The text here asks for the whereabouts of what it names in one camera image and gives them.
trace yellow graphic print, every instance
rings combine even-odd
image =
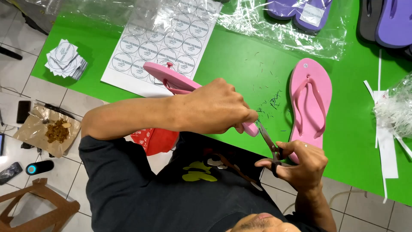
[[[195,161],[193,163],[191,163],[188,167],[184,167],[184,170],[189,170],[191,168],[197,168],[197,169],[202,169],[205,172],[201,172],[201,171],[188,171],[187,174],[182,175],[182,178],[185,181],[197,181],[200,179],[203,180],[207,180],[207,181],[217,181],[216,178],[214,178],[213,176],[209,175],[211,172],[209,171],[209,169],[211,169],[212,167],[206,167],[203,162],[200,161]]]

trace man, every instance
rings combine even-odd
[[[128,99],[89,111],[79,151],[89,176],[93,230],[335,232],[322,193],[328,160],[321,149],[276,142],[285,155],[295,152],[300,160],[297,166],[277,166],[278,176],[298,191],[296,212],[283,216],[259,183],[262,168],[272,167],[270,159],[199,135],[230,127],[242,133],[241,123],[257,118],[223,79],[187,95]],[[189,131],[180,133],[171,162],[158,175],[143,148],[123,138],[144,128]]]

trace brown paper wrapper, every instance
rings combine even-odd
[[[39,147],[45,151],[48,151],[53,156],[60,158],[67,148],[70,147],[79,133],[80,122],[40,105],[35,105],[32,112],[41,118],[48,118],[49,123],[43,124],[39,118],[29,115],[24,124],[13,135],[13,138],[26,142],[35,147]],[[46,137],[47,125],[54,124],[61,118],[72,125],[68,128],[69,135],[67,136],[67,139],[64,140],[63,143],[59,143],[57,140],[52,143],[48,143],[48,138]]]

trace spoon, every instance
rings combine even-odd
[[[47,118],[41,118],[41,117],[33,114],[33,113],[30,112],[30,111],[29,111],[28,113],[29,113],[30,115],[32,115],[32,116],[35,116],[35,117],[39,118],[39,119],[42,121],[43,124],[48,124],[48,123],[49,123],[49,120],[48,120]]]

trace smartphone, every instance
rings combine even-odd
[[[4,185],[17,174],[21,173],[23,169],[18,162],[14,162],[8,168],[0,172],[0,185]]]
[[[28,117],[28,112],[30,111],[31,101],[19,101],[19,106],[17,107],[17,120],[16,123],[23,124]]]
[[[0,156],[3,155],[4,134],[0,134]]]

